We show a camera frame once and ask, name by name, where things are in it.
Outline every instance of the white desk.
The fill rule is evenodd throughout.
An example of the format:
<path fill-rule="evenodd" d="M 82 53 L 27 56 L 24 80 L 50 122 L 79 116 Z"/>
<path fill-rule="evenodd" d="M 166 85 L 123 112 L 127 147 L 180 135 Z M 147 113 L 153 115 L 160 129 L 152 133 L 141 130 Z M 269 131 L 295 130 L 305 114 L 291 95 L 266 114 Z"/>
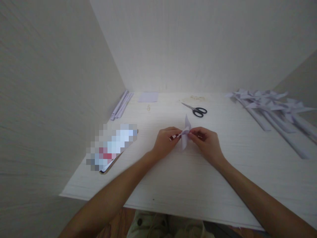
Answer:
<path fill-rule="evenodd" d="M 183 129 L 187 114 L 192 127 L 203 126 L 218 133 L 225 157 L 240 172 L 317 228 L 317 146 L 306 136 L 292 134 L 316 159 L 299 158 L 274 129 L 264 132 L 242 105 L 224 98 L 224 94 L 160 93 L 154 103 L 138 103 L 139 95 L 135 93 L 121 119 L 108 122 L 137 124 L 137 141 L 105 175 L 91 171 L 84 159 L 61 196 L 89 200 L 153 147 L 159 129 Z M 206 108 L 208 113 L 198 118 L 182 101 Z M 192 142 L 183 152 L 179 143 L 149 171 L 125 207 L 262 229 Z"/>

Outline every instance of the wall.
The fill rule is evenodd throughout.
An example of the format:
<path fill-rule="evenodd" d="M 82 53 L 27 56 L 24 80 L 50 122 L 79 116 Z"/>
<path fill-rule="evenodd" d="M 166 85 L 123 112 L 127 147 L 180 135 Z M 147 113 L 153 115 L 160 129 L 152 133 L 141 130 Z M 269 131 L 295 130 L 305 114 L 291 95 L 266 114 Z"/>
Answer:
<path fill-rule="evenodd" d="M 89 2 L 0 2 L 0 237 L 56 237 L 58 197 L 125 90 Z"/>
<path fill-rule="evenodd" d="M 288 97 L 301 100 L 307 107 L 317 108 L 317 50 L 290 73 L 275 88 L 277 92 L 288 91 Z M 300 114 L 317 127 L 317 110 Z"/>
<path fill-rule="evenodd" d="M 317 49 L 317 5 L 90 0 L 131 91 L 271 89 Z"/>

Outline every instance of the forearm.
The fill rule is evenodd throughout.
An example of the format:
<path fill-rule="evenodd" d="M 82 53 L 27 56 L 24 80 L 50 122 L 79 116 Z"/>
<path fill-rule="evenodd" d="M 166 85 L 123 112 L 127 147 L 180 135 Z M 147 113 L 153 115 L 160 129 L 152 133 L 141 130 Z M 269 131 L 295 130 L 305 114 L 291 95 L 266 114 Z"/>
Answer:
<path fill-rule="evenodd" d="M 96 237 L 157 161 L 154 153 L 146 153 L 89 200 L 64 228 L 60 237 Z"/>
<path fill-rule="evenodd" d="M 237 192 L 263 228 L 273 237 L 317 237 L 308 223 L 259 188 L 230 163 L 223 160 L 216 169 Z"/>

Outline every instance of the scissors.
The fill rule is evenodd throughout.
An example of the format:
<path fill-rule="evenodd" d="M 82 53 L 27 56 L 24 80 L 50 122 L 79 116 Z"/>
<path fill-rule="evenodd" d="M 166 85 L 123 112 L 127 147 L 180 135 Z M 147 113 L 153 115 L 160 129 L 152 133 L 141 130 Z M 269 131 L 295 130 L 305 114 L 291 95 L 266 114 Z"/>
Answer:
<path fill-rule="evenodd" d="M 193 111 L 193 114 L 194 114 L 195 116 L 197 116 L 197 117 L 203 117 L 204 114 L 207 113 L 207 110 L 204 109 L 204 108 L 202 108 L 202 107 L 196 107 L 196 108 L 194 108 L 194 107 L 191 107 L 191 106 L 189 106 L 189 105 L 187 105 L 187 104 L 185 104 L 185 103 L 182 103 L 182 104 L 184 104 L 186 107 L 189 107 L 189 108 Z"/>

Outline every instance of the wooden floor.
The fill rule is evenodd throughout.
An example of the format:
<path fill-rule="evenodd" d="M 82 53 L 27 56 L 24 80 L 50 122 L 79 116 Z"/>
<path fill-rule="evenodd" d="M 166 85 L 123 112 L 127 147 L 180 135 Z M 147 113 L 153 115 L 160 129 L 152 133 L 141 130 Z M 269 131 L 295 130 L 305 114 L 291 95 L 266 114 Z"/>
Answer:
<path fill-rule="evenodd" d="M 134 218 L 134 213 L 134 209 L 122 208 L 108 226 L 99 233 L 97 238 L 126 238 Z M 263 238 L 263 236 L 250 229 L 236 227 L 230 228 L 243 238 Z"/>

